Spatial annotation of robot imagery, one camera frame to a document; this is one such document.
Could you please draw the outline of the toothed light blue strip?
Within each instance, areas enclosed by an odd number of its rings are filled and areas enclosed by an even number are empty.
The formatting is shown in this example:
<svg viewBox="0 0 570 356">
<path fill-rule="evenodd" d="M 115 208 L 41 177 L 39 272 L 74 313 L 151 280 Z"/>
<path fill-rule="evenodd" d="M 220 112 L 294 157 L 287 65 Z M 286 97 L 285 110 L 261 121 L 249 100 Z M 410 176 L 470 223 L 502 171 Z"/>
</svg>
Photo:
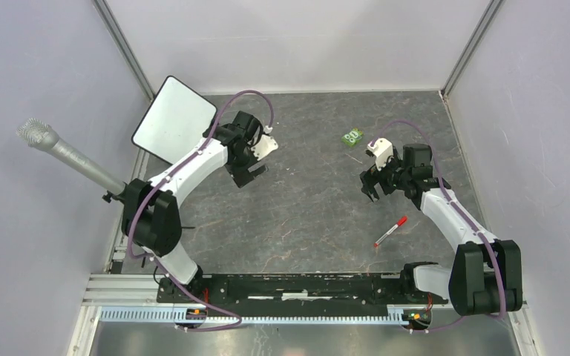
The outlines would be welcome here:
<svg viewBox="0 0 570 356">
<path fill-rule="evenodd" d="M 243 325 L 396 325 L 406 326 L 408 322 L 402 318 L 401 309 L 388 309 L 381 316 L 319 316 L 319 317 L 242 317 Z M 181 307 L 136 307 L 136 306 L 103 306 L 99 316 L 102 322 L 118 323 L 173 323 L 173 324 L 222 324 L 229 325 L 238 319 L 228 316 L 195 317 L 190 310 Z"/>
</svg>

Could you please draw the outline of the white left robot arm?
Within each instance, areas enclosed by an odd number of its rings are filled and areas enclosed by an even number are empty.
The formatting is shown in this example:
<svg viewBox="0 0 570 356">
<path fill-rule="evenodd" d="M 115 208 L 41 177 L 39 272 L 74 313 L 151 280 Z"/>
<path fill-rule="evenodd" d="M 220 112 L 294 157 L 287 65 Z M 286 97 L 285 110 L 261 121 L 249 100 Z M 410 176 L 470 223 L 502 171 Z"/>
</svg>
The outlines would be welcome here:
<svg viewBox="0 0 570 356">
<path fill-rule="evenodd" d="M 148 181 L 132 180 L 122 194 L 122 232 L 159 263 L 176 281 L 175 292 L 186 302 L 203 294 L 201 269 L 180 239 L 180 206 L 211 173 L 225 168 L 237 187 L 266 170 L 261 165 L 278 144 L 253 115 L 240 111 L 232 122 L 211 125 L 198 146 L 166 171 Z"/>
</svg>

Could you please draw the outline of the red whiteboard marker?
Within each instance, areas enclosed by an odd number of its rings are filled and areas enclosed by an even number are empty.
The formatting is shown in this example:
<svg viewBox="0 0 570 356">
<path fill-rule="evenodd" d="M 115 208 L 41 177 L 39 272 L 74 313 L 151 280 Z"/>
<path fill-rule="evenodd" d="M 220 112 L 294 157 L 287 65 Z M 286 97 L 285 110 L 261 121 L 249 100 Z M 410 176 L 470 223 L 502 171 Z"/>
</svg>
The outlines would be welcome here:
<svg viewBox="0 0 570 356">
<path fill-rule="evenodd" d="M 378 248 L 386 238 L 388 238 L 396 229 L 401 227 L 407 222 L 407 216 L 401 217 L 392 227 L 390 227 L 385 233 L 383 233 L 377 241 L 374 242 L 373 247 Z"/>
</svg>

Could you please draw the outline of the aluminium frame rail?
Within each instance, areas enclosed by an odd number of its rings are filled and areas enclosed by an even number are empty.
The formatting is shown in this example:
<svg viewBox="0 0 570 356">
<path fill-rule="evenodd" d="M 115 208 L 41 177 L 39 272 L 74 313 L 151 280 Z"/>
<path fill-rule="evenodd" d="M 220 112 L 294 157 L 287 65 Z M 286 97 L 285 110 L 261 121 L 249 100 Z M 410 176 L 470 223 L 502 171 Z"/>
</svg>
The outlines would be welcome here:
<svg viewBox="0 0 570 356">
<path fill-rule="evenodd" d="M 150 306 L 157 303 L 158 285 L 149 274 L 92 274 L 84 306 Z"/>
</svg>

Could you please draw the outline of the green toy block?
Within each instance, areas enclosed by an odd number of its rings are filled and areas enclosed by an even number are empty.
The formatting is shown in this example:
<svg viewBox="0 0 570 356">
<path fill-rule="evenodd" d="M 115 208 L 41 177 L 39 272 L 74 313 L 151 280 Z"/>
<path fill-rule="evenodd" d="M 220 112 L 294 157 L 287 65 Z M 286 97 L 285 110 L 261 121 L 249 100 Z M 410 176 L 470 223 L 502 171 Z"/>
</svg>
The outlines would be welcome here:
<svg viewBox="0 0 570 356">
<path fill-rule="evenodd" d="M 341 137 L 341 141 L 350 147 L 353 147 L 363 138 L 363 132 L 357 128 L 351 129 L 348 133 Z"/>
</svg>

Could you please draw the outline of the small white whiteboard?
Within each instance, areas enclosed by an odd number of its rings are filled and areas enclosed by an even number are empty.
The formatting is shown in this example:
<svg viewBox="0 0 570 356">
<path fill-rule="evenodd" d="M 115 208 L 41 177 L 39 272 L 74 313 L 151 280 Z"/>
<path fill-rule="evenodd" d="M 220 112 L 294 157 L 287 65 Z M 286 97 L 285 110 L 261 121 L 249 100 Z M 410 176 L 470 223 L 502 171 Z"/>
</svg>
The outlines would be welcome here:
<svg viewBox="0 0 570 356">
<path fill-rule="evenodd" d="M 167 76 L 131 141 L 169 164 L 194 150 L 217 107 L 174 76 Z"/>
</svg>

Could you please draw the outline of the silver microphone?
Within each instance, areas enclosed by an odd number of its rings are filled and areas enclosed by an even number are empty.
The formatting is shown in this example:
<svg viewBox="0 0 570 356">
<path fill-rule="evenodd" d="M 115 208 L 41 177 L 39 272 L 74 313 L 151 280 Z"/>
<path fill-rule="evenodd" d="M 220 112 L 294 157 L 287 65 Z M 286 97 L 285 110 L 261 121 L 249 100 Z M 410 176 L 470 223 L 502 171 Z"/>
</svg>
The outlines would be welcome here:
<svg viewBox="0 0 570 356">
<path fill-rule="evenodd" d="M 29 118 L 16 130 L 16 134 L 29 147 L 50 154 L 90 181 L 104 188 L 106 190 L 106 195 L 102 197 L 104 201 L 124 200 L 126 184 L 63 140 L 50 125 L 38 119 Z"/>
</svg>

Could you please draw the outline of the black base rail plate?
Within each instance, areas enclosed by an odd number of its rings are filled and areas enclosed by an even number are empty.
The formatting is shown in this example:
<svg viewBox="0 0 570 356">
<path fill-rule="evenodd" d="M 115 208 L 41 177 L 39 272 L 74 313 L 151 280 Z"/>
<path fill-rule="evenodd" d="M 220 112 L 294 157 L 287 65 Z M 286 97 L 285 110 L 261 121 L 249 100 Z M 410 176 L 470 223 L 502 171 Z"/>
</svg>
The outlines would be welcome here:
<svg viewBox="0 0 570 356">
<path fill-rule="evenodd" d="M 205 274 L 186 288 L 208 303 L 207 315 L 221 317 L 381 316 L 388 306 L 447 302 L 398 273 Z"/>
</svg>

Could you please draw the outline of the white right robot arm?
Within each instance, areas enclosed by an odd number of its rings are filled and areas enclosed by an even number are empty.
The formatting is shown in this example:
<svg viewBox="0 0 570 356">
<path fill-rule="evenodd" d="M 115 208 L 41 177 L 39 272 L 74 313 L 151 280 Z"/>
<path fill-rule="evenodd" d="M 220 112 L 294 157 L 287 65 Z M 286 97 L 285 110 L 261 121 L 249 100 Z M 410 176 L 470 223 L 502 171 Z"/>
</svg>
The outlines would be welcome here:
<svg viewBox="0 0 570 356">
<path fill-rule="evenodd" d="M 523 306 L 520 247 L 501 240 L 473 218 L 446 180 L 436 175 L 433 152 L 409 144 L 398 153 L 386 139 L 366 147 L 373 165 L 360 174 L 362 192 L 372 201 L 401 191 L 442 232 L 455 251 L 451 268 L 438 263 L 408 263 L 399 293 L 417 303 L 428 292 L 451 302 L 461 316 L 515 312 Z"/>
</svg>

